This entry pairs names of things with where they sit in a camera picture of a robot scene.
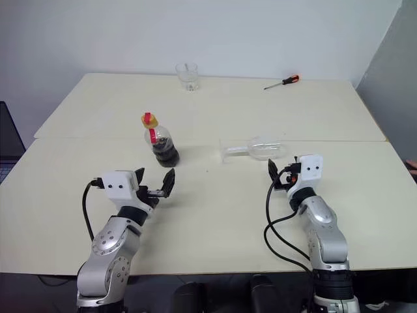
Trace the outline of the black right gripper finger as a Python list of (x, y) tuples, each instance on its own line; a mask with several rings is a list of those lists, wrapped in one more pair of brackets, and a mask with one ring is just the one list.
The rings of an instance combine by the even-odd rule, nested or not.
[(271, 159), (268, 159), (268, 173), (272, 180), (273, 188), (277, 190), (280, 182), (280, 175), (278, 173), (275, 162)]

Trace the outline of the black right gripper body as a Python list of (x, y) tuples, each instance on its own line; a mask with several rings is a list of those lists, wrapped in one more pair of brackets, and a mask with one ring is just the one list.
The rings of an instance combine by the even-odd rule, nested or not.
[(300, 163), (292, 163), (282, 170), (278, 170), (280, 175), (280, 182), (277, 190), (288, 191), (297, 181), (298, 174), (300, 173)]

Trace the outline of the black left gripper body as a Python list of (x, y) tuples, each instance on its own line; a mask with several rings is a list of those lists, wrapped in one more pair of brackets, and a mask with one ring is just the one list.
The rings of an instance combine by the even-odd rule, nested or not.
[(149, 190), (147, 186), (139, 186), (136, 195), (141, 202), (150, 207), (156, 207), (159, 203), (159, 198), (164, 197), (164, 191)]

